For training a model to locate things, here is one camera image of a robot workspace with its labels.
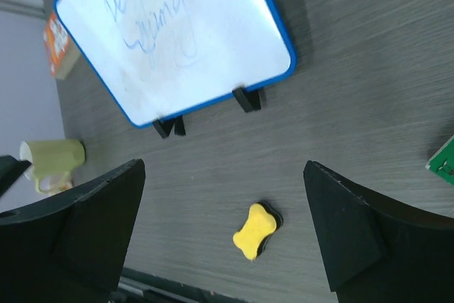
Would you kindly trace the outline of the blue framed whiteboard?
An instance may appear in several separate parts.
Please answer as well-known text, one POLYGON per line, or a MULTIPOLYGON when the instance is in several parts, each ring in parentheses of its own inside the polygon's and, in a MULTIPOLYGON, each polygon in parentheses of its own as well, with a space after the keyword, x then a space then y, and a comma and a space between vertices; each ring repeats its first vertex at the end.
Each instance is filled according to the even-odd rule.
POLYGON ((138 128, 280 82, 297 66, 274 0, 54 0, 54 10, 138 128))

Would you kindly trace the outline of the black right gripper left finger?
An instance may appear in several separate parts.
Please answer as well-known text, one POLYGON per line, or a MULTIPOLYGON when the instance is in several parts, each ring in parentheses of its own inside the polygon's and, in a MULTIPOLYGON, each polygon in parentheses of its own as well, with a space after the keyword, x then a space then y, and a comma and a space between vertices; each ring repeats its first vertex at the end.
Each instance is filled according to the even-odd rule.
POLYGON ((130 160, 1 213, 2 302, 107 302, 118 288, 145 185, 130 160))

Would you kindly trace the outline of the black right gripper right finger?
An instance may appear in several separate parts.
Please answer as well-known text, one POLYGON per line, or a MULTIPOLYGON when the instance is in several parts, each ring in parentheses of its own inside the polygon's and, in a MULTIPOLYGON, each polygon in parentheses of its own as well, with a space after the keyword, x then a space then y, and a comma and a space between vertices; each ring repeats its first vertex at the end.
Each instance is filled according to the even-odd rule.
POLYGON ((304 185, 339 302, 452 302, 453 219, 308 161, 304 185))

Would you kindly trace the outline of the yellow bone-shaped eraser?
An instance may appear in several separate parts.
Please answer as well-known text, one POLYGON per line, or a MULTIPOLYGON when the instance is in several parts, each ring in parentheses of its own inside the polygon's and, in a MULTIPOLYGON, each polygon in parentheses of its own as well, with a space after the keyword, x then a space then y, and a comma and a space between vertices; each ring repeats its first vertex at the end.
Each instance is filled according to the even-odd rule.
POLYGON ((243 226, 233 234, 233 244, 246 259, 253 262, 283 223, 282 215, 268 202, 256 202, 250 206, 243 226))

